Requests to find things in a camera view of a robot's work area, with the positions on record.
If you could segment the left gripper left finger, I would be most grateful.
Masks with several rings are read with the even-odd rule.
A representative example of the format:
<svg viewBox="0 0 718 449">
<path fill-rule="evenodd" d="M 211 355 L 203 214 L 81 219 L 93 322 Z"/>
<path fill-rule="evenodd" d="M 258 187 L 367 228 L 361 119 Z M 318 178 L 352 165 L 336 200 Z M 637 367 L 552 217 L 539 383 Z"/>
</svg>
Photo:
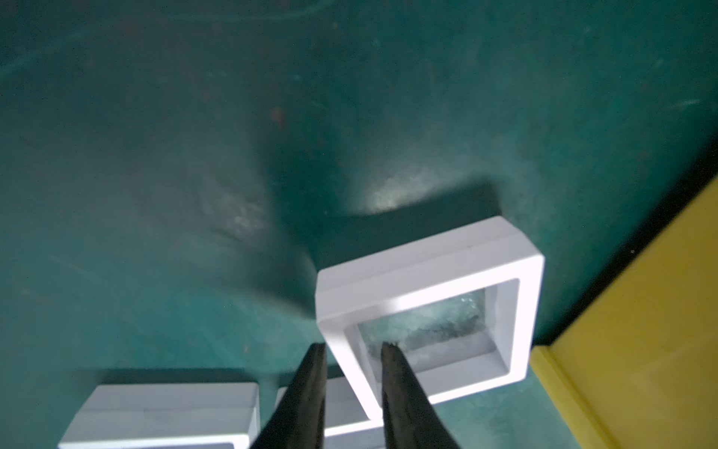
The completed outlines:
<svg viewBox="0 0 718 449">
<path fill-rule="evenodd" d="M 313 343 L 252 449 L 321 449 L 325 442 L 326 344 Z"/>
</svg>

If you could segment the white brooch box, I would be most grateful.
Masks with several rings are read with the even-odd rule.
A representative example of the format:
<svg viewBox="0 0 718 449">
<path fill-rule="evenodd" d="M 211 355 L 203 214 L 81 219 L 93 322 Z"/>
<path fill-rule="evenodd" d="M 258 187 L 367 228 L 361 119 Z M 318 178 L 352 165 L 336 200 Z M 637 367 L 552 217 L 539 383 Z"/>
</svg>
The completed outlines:
<svg viewBox="0 0 718 449">
<path fill-rule="evenodd" d="M 370 420 L 344 377 L 329 379 L 325 395 L 325 440 L 330 449 L 385 448 L 383 422 Z"/>
<path fill-rule="evenodd" d="M 60 448 L 248 448 L 259 434 L 255 383 L 101 385 Z"/>
<path fill-rule="evenodd" d="M 360 325 L 484 291 L 486 331 L 428 349 L 417 377 L 433 404 L 525 379 L 545 257 L 501 216 L 365 256 L 318 275 L 317 325 L 365 414 L 381 417 L 381 377 Z"/>
</svg>

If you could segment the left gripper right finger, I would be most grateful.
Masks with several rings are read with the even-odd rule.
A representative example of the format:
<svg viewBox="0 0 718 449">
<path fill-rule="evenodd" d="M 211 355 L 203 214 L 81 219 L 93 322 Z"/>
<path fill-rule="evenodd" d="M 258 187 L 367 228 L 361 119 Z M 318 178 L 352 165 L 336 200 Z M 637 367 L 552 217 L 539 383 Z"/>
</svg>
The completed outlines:
<svg viewBox="0 0 718 449">
<path fill-rule="evenodd" d="M 381 346 L 381 401 L 386 448 L 458 448 L 409 361 L 393 343 Z"/>
</svg>

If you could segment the three-tier drawer organizer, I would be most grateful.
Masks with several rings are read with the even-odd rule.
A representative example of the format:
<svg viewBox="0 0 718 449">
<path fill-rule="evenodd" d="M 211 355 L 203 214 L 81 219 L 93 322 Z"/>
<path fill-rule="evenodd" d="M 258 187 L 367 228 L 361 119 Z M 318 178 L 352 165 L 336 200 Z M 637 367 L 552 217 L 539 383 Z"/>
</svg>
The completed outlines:
<svg viewBox="0 0 718 449">
<path fill-rule="evenodd" d="M 583 448 L 716 447 L 716 183 L 530 365 Z"/>
</svg>

